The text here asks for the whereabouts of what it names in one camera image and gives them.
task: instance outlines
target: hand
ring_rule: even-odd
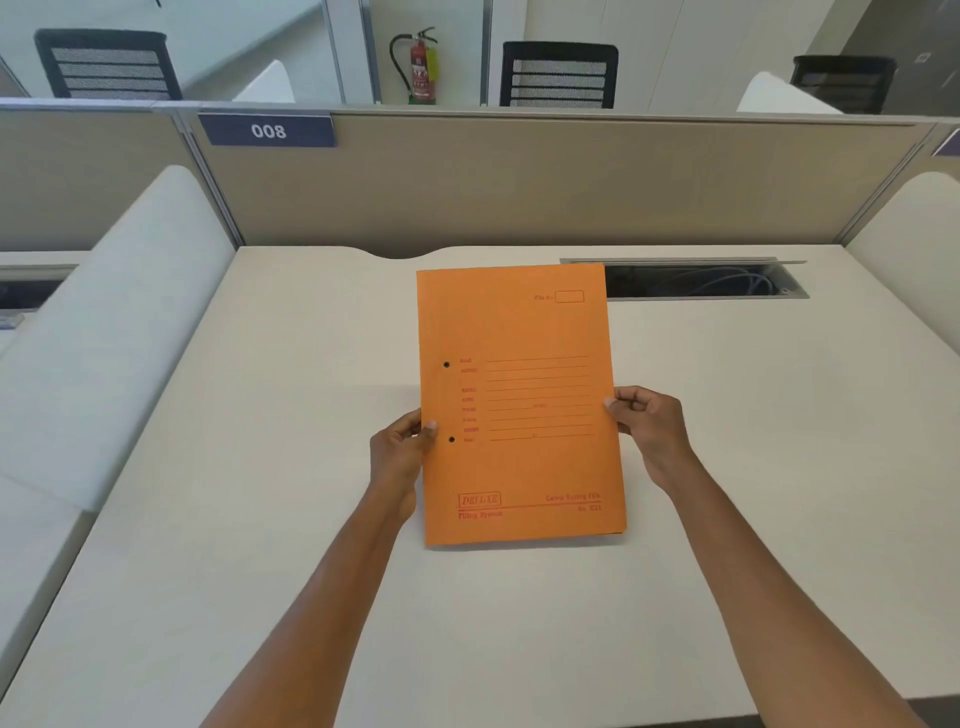
[[[604,400],[617,429],[634,438],[647,473],[668,495],[690,466],[703,468],[686,436],[680,400],[643,387],[617,387]]]
[[[367,497],[395,508],[400,522],[417,509],[414,483],[420,474],[423,456],[437,441],[437,423],[420,427],[420,411],[407,412],[370,439],[370,486]]]

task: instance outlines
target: mesh chair back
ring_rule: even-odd
[[[790,83],[844,113],[880,113],[897,62],[875,56],[797,56]]]
[[[612,45],[504,43],[500,106],[612,109],[618,57]]]
[[[183,98],[167,36],[150,31],[40,29],[34,43],[61,99]]]

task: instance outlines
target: fire extinguisher hose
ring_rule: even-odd
[[[413,40],[413,39],[414,37],[411,36],[409,33],[401,33],[399,36],[394,36],[394,38],[390,41],[390,60],[394,62],[394,68],[396,69],[396,72],[400,74],[400,78],[403,79],[403,85],[407,87],[407,93],[410,96],[414,95],[414,89],[412,86],[410,86],[410,82],[407,81],[407,75],[400,68],[400,64],[396,62],[396,56],[394,55],[394,45],[398,40]]]

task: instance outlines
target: number 008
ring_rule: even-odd
[[[287,131],[279,124],[264,124],[263,126],[260,126],[259,124],[253,124],[250,127],[250,131],[258,139],[262,139],[264,137],[268,139],[287,138]]]

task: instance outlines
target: orange file folder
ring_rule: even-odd
[[[627,527],[600,263],[418,271],[428,546]]]

